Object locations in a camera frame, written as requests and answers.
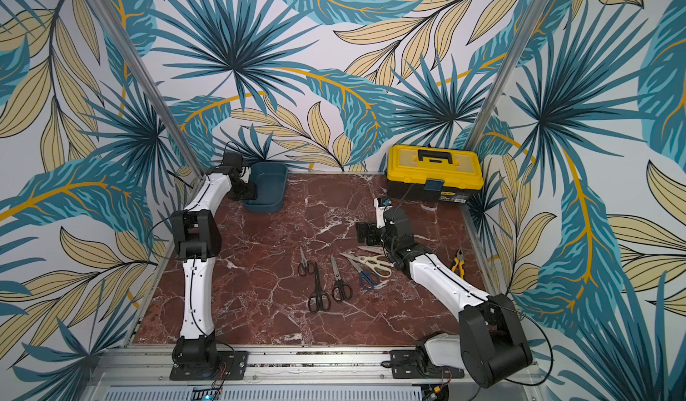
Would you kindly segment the teal plastic storage box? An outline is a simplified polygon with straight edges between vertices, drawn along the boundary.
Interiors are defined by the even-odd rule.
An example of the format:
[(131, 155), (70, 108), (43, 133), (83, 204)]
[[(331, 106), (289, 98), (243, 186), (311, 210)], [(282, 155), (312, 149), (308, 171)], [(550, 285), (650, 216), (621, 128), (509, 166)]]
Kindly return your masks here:
[(282, 209), (288, 173), (285, 163), (253, 165), (249, 180), (257, 186), (257, 198), (243, 201), (246, 210), (250, 213), (278, 213)]

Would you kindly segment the blue handled scissors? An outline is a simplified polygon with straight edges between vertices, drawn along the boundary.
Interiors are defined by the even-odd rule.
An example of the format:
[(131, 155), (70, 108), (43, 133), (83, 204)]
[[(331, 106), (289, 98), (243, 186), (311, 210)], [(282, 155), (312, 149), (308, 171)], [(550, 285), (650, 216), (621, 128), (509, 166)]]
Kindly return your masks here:
[(354, 267), (359, 275), (359, 283), (362, 289), (370, 291), (374, 290), (381, 282), (379, 277), (374, 272), (364, 270), (359, 263), (352, 258), (347, 258), (350, 264)]

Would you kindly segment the medium black scissors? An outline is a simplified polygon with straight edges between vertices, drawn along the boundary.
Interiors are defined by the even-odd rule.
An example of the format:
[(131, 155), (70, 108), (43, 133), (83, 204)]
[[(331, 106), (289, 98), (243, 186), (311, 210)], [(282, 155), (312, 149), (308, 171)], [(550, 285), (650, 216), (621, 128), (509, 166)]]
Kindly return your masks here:
[(346, 302), (353, 297), (353, 290), (351, 286), (343, 281), (340, 272), (339, 272), (339, 266), (337, 264), (336, 258), (332, 256), (330, 258), (330, 262), (332, 263), (332, 271), (334, 275), (334, 283), (333, 283), (333, 288), (332, 288), (332, 298), (337, 302), (337, 303), (343, 303)]

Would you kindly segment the small black scissors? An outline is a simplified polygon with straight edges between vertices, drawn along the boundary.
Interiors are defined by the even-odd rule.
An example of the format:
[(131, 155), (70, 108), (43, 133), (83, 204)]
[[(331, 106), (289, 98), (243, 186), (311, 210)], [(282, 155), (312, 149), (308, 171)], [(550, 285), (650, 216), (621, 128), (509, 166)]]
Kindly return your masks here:
[(314, 274), (315, 270), (316, 264), (308, 261), (305, 257), (304, 249), (300, 248), (300, 263), (298, 264), (298, 275), (301, 277), (312, 275)]

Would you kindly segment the large black scissors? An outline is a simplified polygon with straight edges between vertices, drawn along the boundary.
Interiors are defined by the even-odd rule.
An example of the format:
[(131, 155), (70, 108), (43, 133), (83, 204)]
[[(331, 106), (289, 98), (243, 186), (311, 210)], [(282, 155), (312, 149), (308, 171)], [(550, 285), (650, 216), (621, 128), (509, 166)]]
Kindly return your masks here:
[(320, 313), (330, 311), (332, 301), (330, 294), (327, 293), (322, 286), (318, 265), (314, 265), (314, 291), (310, 295), (307, 306), (310, 313)]

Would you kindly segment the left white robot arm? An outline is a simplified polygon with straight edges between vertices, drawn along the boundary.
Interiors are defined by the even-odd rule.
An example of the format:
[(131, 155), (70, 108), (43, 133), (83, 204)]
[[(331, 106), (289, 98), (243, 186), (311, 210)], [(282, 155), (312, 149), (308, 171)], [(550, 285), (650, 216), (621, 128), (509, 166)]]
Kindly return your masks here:
[(257, 186), (244, 170), (243, 157), (226, 152), (207, 171), (198, 194), (171, 215), (174, 252), (184, 271), (182, 329), (171, 356), (173, 381), (211, 380), (222, 371), (211, 311), (214, 265), (223, 245), (214, 215), (226, 197), (257, 196)]

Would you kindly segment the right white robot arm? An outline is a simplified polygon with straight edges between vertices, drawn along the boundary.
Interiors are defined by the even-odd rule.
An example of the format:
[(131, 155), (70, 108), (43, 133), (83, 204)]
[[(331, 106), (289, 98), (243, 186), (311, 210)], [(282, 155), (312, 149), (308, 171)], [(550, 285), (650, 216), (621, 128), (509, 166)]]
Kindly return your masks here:
[(456, 318), (459, 333), (436, 333), (418, 342), (420, 363), (462, 370), (489, 388), (533, 363), (533, 354), (512, 301), (491, 295), (452, 272), (417, 242), (405, 211), (378, 208), (375, 222), (356, 224), (358, 242), (381, 247), (393, 267), (428, 290)]

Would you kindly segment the yellow black toolbox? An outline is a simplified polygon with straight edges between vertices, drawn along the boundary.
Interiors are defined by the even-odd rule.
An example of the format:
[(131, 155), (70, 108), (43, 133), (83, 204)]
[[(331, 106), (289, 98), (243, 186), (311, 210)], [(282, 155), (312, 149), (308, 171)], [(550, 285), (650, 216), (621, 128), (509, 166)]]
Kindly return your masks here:
[(484, 186), (477, 154), (395, 145), (386, 170), (389, 197), (406, 201), (464, 204)]

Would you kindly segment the yellow handled pliers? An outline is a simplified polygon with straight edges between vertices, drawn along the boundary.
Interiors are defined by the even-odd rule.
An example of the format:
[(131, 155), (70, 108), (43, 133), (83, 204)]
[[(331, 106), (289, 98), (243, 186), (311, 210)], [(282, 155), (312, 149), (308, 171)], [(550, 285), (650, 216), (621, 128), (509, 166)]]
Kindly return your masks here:
[(451, 270), (454, 274), (457, 274), (459, 278), (464, 279), (466, 271), (464, 270), (464, 251), (462, 248), (459, 248), (455, 253)]

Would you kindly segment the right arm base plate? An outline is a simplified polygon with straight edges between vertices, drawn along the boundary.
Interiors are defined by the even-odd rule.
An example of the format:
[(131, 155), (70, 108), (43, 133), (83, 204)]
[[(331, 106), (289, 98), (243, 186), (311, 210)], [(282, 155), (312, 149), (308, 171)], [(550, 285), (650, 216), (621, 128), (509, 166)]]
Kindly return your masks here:
[(463, 379), (463, 369), (434, 365), (427, 354), (417, 349), (397, 349), (389, 352), (389, 359), (382, 367), (391, 370), (397, 380)]

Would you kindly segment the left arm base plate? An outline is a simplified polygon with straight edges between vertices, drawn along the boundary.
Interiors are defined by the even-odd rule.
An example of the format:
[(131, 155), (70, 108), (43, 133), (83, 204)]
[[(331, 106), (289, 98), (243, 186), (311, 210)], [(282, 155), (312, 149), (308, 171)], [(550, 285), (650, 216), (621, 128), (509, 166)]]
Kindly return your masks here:
[(210, 358), (189, 356), (173, 358), (171, 381), (242, 381), (244, 379), (248, 351), (219, 351)]

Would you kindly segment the aluminium front rail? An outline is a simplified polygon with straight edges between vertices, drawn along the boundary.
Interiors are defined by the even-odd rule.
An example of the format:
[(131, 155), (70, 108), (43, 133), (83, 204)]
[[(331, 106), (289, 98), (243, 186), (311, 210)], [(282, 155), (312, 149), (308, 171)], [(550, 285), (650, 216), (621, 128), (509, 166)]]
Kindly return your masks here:
[(544, 386), (522, 386), (540, 374), (530, 367), (480, 388), (465, 373), (426, 378), (382, 366), (390, 347), (238, 346), (239, 361), (224, 380), (172, 381), (168, 346), (137, 346), (104, 354), (83, 400), (550, 400)]

